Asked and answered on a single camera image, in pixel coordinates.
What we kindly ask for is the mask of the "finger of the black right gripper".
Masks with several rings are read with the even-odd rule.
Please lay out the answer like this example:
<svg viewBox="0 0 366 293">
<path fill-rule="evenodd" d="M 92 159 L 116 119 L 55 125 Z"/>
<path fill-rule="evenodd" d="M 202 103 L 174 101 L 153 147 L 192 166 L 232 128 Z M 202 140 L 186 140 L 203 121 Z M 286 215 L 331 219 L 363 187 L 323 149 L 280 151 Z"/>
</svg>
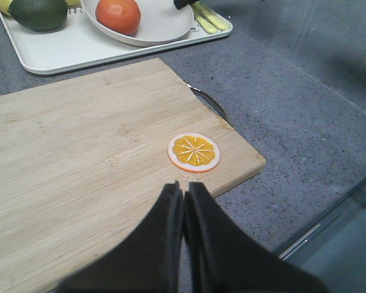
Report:
<svg viewBox="0 0 366 293">
<path fill-rule="evenodd" d="M 182 9 L 187 5 L 192 5 L 199 0 L 173 0 L 173 3 L 177 9 Z"/>
</svg>

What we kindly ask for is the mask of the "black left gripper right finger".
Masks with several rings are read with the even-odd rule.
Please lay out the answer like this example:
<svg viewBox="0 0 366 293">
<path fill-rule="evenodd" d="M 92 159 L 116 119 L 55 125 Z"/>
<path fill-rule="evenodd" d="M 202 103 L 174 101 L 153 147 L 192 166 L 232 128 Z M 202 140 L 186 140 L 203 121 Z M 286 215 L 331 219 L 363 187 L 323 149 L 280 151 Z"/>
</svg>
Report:
<svg viewBox="0 0 366 293">
<path fill-rule="evenodd" d="M 184 199 L 184 236 L 194 292 L 327 292 L 317 277 L 280 260 L 246 235 L 203 183 Z"/>
</svg>

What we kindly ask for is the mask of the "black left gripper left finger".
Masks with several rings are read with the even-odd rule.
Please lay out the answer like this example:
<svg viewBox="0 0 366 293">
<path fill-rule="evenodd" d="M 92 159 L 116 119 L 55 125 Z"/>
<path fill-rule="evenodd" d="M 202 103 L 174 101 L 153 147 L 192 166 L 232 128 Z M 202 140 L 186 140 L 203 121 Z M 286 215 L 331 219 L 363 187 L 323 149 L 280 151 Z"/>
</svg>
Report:
<svg viewBox="0 0 366 293">
<path fill-rule="evenodd" d="M 178 183 L 113 250 L 64 279 L 56 292 L 177 292 L 183 226 Z"/>
</svg>

